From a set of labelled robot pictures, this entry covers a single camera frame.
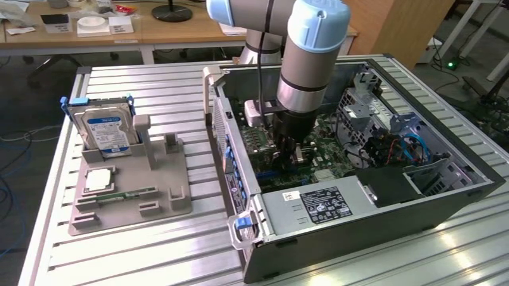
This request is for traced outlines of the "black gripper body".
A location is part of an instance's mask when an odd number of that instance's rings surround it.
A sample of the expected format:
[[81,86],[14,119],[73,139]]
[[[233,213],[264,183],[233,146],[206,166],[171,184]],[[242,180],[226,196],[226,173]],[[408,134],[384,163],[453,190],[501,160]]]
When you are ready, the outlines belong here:
[[290,110],[274,115],[274,143],[278,147],[301,144],[312,133],[318,112],[298,113]]

